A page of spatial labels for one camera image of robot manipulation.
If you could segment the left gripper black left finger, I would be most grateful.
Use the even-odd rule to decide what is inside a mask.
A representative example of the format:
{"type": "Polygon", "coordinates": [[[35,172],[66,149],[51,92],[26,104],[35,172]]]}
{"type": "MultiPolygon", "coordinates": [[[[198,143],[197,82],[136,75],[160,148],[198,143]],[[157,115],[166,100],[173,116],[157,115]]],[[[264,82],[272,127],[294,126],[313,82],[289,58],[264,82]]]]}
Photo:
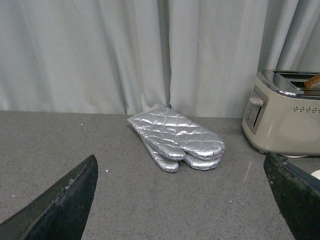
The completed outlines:
{"type": "Polygon", "coordinates": [[[0,225],[2,240],[80,240],[98,180],[90,155],[55,184],[0,225]]]}

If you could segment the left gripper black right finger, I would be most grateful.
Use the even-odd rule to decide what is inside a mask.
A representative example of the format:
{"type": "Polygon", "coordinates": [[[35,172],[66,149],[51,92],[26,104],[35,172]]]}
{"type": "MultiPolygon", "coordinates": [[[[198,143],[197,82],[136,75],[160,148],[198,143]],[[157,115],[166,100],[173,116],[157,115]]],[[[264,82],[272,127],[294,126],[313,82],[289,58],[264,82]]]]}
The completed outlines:
{"type": "Polygon", "coordinates": [[[296,240],[320,238],[320,180],[268,152],[263,168],[279,211],[296,240]]]}

